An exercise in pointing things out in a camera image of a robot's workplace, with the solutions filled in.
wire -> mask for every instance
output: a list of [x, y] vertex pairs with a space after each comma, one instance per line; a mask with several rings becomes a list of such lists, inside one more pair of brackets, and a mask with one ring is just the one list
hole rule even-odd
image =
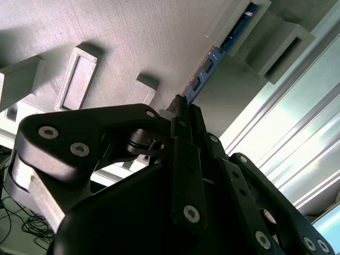
[[[10, 219], [11, 222], [11, 215], [14, 215], [18, 218], [21, 219], [22, 221], [22, 226], [21, 226], [21, 231], [34, 235], [36, 238], [34, 238], [34, 243], [41, 247], [44, 250], [47, 250], [45, 247], [43, 247], [40, 243], [38, 243], [38, 240], [43, 241], [44, 243], [46, 243], [47, 245], [50, 245], [50, 243], [52, 242], [52, 240], [54, 239], [54, 232], [52, 231], [52, 229], [50, 228], [50, 226], [48, 225], [47, 220], [39, 215], [36, 214], [35, 212], [31, 211], [32, 214], [28, 213], [20, 204], [18, 204], [16, 201], [12, 200], [15, 202], [15, 204], [20, 208], [20, 210], [12, 212], [10, 210], [8, 210], [5, 205], [4, 205], [4, 200], [8, 199], [11, 197], [6, 197], [4, 199], [2, 199], [2, 203], [4, 206], [4, 209], [7, 212], [7, 216], [4, 216], [2, 218], [6, 218], [8, 217]], [[22, 219], [22, 217], [20, 217], [19, 215], [17, 215], [18, 212], [23, 211], [25, 214], [27, 214], [29, 217], [28, 219], [25, 221]]]
[[5, 238], [0, 242], [0, 245], [1, 245], [3, 242], [5, 242], [5, 240], [6, 240], [7, 237], [10, 235], [10, 232], [11, 232], [11, 230], [12, 230], [12, 220], [11, 220], [11, 216], [10, 216], [9, 212], [7, 211], [7, 209], [5, 209], [5, 210], [6, 210], [6, 213], [7, 213], [7, 215], [8, 215], [8, 218], [10, 219], [10, 229], [9, 229], [7, 235], [5, 236]]

electronic component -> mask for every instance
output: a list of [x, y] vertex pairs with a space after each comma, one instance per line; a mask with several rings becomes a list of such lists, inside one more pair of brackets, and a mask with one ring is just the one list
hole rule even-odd
[[237, 40], [241, 32], [244, 30], [246, 25], [250, 22], [253, 14], [257, 11], [258, 6], [256, 4], [250, 3], [246, 10], [243, 12], [240, 19], [237, 21], [234, 28], [221, 43], [220, 47], [214, 46], [207, 56], [202, 61], [199, 69], [196, 71], [195, 75], [190, 79], [190, 82], [186, 85], [182, 96], [185, 96], [188, 103], [192, 103], [198, 93], [201, 91], [205, 83], [208, 81], [209, 77], [213, 73], [214, 69], [217, 67], [222, 58], [227, 54], [233, 43]]

black metal bracket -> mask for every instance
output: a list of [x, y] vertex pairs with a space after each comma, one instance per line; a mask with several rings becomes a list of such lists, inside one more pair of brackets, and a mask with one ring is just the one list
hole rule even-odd
[[[52, 197], [58, 187], [71, 188], [75, 193], [86, 187], [86, 195], [78, 199], [74, 194], [73, 202], [77, 204], [72, 209], [71, 203], [60, 202], [63, 196], [54, 195], [53, 206], [67, 205], [62, 211], [64, 220], [61, 223], [61, 219], [55, 220], [54, 229], [61, 233], [59, 238], [57, 234], [55, 249], [67, 244], [65, 254], [73, 255], [80, 250], [81, 254], [89, 253], [86, 247], [94, 249], [92, 241], [74, 248], [78, 239], [74, 234], [70, 238], [75, 241], [66, 238], [70, 231], [78, 233], [79, 240], [92, 240], [86, 233], [79, 233], [79, 228], [87, 230], [91, 226], [95, 233], [103, 231], [122, 242], [121, 233], [113, 234], [111, 227], [125, 232], [129, 225], [142, 231], [142, 235], [147, 232], [160, 240], [162, 252], [174, 242], [183, 248], [182, 254], [207, 254], [210, 245], [217, 254], [226, 250], [250, 254], [324, 254], [320, 246], [314, 245], [321, 241], [329, 247], [328, 254], [334, 254], [328, 242], [245, 155], [234, 154], [229, 158], [225, 154], [218, 138], [207, 132], [199, 107], [188, 106], [185, 98], [176, 96], [168, 110], [176, 115], [171, 121], [139, 104], [34, 115], [20, 123], [9, 178], [13, 169], [18, 170], [16, 160], [20, 158], [24, 168], [40, 177], [33, 179], [39, 181], [36, 186], [26, 189], [35, 191], [40, 202], [43, 200], [38, 196], [40, 187], [48, 191], [52, 186], [53, 192], [45, 192]], [[82, 146], [77, 154], [74, 146], [78, 144]], [[95, 195], [88, 193], [93, 171], [115, 162], [134, 160], [138, 155], [149, 156], [149, 167]], [[15, 191], [17, 183], [14, 184], [12, 192], [19, 197], [21, 193]], [[147, 197], [138, 197], [139, 193]], [[43, 204], [39, 209], [50, 210]], [[262, 209], [276, 219], [279, 242], [268, 230]], [[113, 214], [125, 220], [110, 220], [107, 222], [110, 227], [92, 222]], [[84, 223], [82, 217], [91, 220]], [[226, 234], [226, 229], [235, 235]], [[170, 238], [159, 237], [168, 233]], [[112, 245], [107, 236], [94, 238], [103, 247]], [[226, 247], [224, 240], [230, 239], [240, 240], [240, 246]], [[145, 242], [139, 245], [153, 247]]]

bolt head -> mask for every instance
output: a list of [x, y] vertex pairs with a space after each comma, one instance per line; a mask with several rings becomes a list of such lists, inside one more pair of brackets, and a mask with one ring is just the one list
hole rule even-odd
[[200, 214], [194, 206], [187, 205], [183, 209], [184, 216], [191, 223], [197, 223], [200, 221]]
[[213, 142], [218, 142], [217, 137], [214, 136], [214, 135], [211, 135], [211, 136], [210, 136], [210, 139], [211, 139]]
[[71, 145], [70, 150], [72, 154], [78, 157], [86, 157], [90, 154], [90, 148], [82, 142], [75, 142]]
[[245, 164], [248, 163], [248, 160], [243, 156], [240, 156], [240, 160]]
[[45, 139], [55, 139], [59, 136], [59, 132], [51, 126], [42, 126], [39, 128], [38, 133]]

black plastic part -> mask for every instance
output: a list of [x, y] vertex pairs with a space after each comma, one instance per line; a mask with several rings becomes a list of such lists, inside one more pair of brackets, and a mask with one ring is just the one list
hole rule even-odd
[[[192, 234], [203, 235], [207, 228], [206, 204], [198, 148], [180, 137], [173, 139], [172, 166], [172, 216], [176, 226]], [[191, 223], [184, 217], [184, 207], [194, 206], [200, 220]]]
[[203, 185], [209, 222], [203, 237], [176, 227], [171, 174], [150, 166], [80, 202], [63, 219], [51, 254], [254, 254], [230, 198], [210, 183]]
[[[138, 128], [156, 127], [161, 119], [143, 104], [31, 115], [20, 123], [15, 148], [27, 165], [60, 181], [81, 183], [89, 179], [96, 167], [135, 159], [137, 155], [123, 149], [128, 137]], [[38, 130], [42, 126], [54, 127], [59, 136], [41, 137]], [[90, 154], [72, 154], [70, 146], [75, 142], [86, 144]]]
[[[240, 160], [241, 156], [247, 159], [247, 163]], [[246, 155], [235, 153], [229, 161], [240, 167], [247, 181], [257, 190], [259, 208], [268, 210], [274, 217], [277, 223], [276, 229], [280, 245], [287, 254], [325, 255], [325, 252], [318, 245], [317, 239], [322, 240], [329, 248], [331, 247], [330, 244]], [[316, 251], [308, 249], [303, 241], [304, 236], [315, 244]]]

